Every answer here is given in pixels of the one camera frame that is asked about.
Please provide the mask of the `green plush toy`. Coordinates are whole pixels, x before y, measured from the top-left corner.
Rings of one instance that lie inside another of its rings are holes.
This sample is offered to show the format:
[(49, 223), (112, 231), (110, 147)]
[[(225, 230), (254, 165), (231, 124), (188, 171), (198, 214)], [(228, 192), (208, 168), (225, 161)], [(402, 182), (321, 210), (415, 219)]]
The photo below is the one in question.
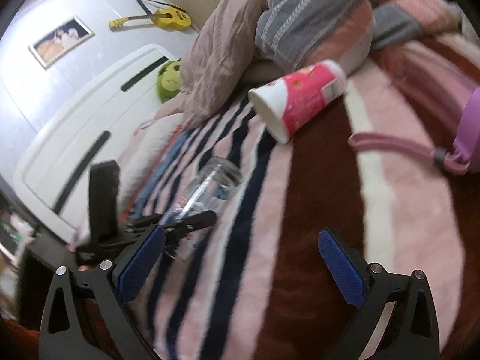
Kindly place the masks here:
[(168, 61), (159, 70), (156, 88), (161, 102), (167, 102), (180, 93), (183, 83), (180, 75), (180, 66), (181, 61), (178, 59)]

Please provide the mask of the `red white paper cup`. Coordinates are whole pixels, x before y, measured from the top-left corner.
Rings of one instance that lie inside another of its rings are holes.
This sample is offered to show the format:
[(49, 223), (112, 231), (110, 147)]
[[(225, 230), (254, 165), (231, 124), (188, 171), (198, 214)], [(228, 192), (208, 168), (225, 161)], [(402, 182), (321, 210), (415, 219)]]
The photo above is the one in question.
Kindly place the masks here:
[(304, 67), (248, 91), (257, 114), (280, 144), (347, 90), (347, 76), (333, 60)]

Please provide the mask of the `grey pink striped pillow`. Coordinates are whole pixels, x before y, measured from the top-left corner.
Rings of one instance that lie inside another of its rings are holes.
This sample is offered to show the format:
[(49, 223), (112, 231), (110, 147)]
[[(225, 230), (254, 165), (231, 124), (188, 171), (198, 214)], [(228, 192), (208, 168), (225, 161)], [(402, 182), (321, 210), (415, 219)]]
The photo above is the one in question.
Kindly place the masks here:
[(255, 44), (287, 73), (331, 59), (350, 75), (366, 60), (373, 37), (368, 0), (268, 0)]

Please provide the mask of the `striped pink fleece blanket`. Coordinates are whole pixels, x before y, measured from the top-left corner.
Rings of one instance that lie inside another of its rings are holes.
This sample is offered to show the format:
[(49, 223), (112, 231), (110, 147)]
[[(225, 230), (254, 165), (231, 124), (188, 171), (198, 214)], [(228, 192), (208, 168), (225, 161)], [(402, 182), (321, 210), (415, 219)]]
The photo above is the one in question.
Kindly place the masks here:
[(131, 141), (155, 153), (129, 204), (132, 217), (166, 211), (213, 156), (236, 164), (238, 191), (209, 233), (162, 258), (134, 303), (162, 359), (324, 359), (356, 309), (322, 261), (317, 238), (336, 229), (390, 272), (425, 272), (439, 320), (440, 356), (479, 336), (479, 176), (449, 175), (405, 154), (355, 153), (352, 133), (372, 131), (450, 146), (455, 131), (422, 109), (416, 93), (465, 105), (479, 84), (479, 47), (445, 34), (377, 52), (346, 95), (280, 145), (246, 96), (197, 129), (167, 132), (157, 119)]

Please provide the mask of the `white bed headboard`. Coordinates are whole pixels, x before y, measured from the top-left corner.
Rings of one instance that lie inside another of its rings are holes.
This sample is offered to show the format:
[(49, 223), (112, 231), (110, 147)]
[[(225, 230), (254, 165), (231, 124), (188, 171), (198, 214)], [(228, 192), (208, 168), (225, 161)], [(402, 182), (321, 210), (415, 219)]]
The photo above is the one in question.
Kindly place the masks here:
[(63, 242), (72, 242), (86, 221), (90, 167), (118, 160), (137, 128), (155, 116), (158, 72), (174, 60), (150, 44), (114, 63), (58, 110), (19, 161), (18, 198)]

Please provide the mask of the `yellow ukulele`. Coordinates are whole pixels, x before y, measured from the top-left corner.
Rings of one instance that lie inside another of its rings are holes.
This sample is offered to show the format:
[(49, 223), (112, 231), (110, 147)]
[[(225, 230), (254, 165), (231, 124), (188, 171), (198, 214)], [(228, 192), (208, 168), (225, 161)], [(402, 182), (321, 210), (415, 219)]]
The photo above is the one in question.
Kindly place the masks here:
[[(176, 31), (183, 31), (191, 27), (192, 20), (186, 10), (170, 3), (160, 2), (155, 0), (134, 0), (143, 9), (144, 14), (138, 16), (126, 16), (114, 19), (109, 22), (110, 30), (119, 29), (125, 24), (132, 21), (149, 20), (152, 24), (160, 29), (173, 29)], [(152, 12), (146, 5), (149, 2), (157, 5), (158, 8)]]

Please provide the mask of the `clear glass cup with stickers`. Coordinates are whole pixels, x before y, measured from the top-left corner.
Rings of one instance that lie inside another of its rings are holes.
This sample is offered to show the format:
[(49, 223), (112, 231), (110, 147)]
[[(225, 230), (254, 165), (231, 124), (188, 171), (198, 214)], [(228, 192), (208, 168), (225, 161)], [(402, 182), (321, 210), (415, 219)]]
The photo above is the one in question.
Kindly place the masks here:
[[(242, 174), (234, 163), (217, 156), (210, 158), (166, 211), (161, 226), (204, 211), (214, 211), (218, 220), (241, 182)], [(214, 227), (192, 232), (181, 240), (166, 239), (164, 252), (185, 261)]]

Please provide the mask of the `framed photo on wall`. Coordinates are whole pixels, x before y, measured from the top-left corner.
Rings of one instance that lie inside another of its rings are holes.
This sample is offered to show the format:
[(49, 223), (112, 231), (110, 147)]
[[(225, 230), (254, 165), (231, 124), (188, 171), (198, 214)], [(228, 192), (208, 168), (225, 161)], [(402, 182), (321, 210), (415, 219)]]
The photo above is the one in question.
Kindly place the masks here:
[(94, 35), (95, 33), (88, 26), (73, 16), (33, 43), (28, 49), (38, 63), (47, 69)]

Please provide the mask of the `mauve crumpled duvet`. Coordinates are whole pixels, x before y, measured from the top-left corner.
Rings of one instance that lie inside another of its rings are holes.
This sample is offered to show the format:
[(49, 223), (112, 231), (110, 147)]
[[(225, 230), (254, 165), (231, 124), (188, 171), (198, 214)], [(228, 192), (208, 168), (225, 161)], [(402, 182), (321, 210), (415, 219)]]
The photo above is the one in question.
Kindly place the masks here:
[(195, 128), (219, 111), (239, 82), (256, 85), (286, 74), (256, 56), (256, 26), (267, 1), (219, 1), (181, 58), (180, 93), (162, 105), (154, 119), (180, 113), (183, 126)]

